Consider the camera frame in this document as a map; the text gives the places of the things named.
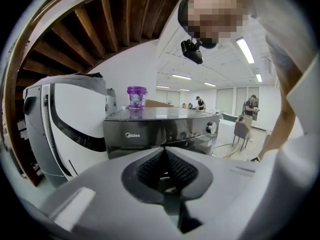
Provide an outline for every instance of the black shirt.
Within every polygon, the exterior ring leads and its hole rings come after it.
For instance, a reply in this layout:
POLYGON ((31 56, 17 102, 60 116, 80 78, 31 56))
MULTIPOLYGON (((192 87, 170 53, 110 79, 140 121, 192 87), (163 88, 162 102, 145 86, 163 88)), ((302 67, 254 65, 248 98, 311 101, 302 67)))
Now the black shirt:
MULTIPOLYGON (((249 107, 250 109, 253 109, 254 108, 254 103, 248 99, 247 102, 245 103, 245 106, 249 107)), ((248 110, 245 110, 244 113, 247 115, 247 116, 252 116, 253 115, 253 111, 248 111, 248 110)))
MULTIPOLYGON (((203 104, 205 104, 205 102, 203 100, 198 100, 198 105, 199 106, 202 106, 203 104)), ((204 110, 205 108, 204 107, 199 107, 199 110, 204 110)))

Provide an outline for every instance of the standing person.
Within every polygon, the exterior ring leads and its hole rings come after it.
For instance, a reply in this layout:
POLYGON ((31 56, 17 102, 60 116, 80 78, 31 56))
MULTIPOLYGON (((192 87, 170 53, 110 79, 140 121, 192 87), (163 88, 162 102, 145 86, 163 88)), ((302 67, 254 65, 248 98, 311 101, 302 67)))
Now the standing person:
POLYGON ((206 110, 205 102, 199 96, 197 96, 195 100, 198 101, 198 109, 202 112, 205 112, 206 110))
POLYGON ((252 95, 245 103, 245 111, 244 111, 244 124, 245 126, 249 129, 249 132, 248 132, 248 138, 249 138, 249 141, 253 142, 254 139, 252 138, 252 135, 251 135, 251 125, 252 125, 252 118, 253 118, 253 115, 254 115, 254 103, 256 101, 257 97, 256 95, 252 95))
POLYGON ((178 10, 178 21, 184 30, 208 49, 220 43, 221 38, 229 38, 248 21, 248 16, 265 29, 281 92, 281 111, 270 139, 258 155, 260 160, 288 139, 296 115, 287 95, 317 55, 303 14, 292 0, 181 0, 178 10))

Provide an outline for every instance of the chair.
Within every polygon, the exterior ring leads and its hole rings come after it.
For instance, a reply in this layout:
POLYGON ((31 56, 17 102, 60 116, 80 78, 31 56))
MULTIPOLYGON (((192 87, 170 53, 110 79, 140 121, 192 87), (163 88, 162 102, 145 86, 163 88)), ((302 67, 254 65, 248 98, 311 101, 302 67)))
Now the chair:
POLYGON ((233 138, 233 142, 232 142, 232 146, 234 145, 234 142, 235 142, 235 138, 236 136, 239 137, 238 138, 238 144, 239 144, 239 140, 240 138, 243 139, 243 143, 242 143, 242 146, 241 146, 241 149, 240 151, 242 151, 242 148, 244 147, 244 143, 245 143, 245 147, 247 147, 247 144, 248 144, 248 133, 249 133, 249 129, 248 127, 246 127, 246 125, 242 122, 236 122, 235 123, 235 126, 234 126, 234 138, 233 138))

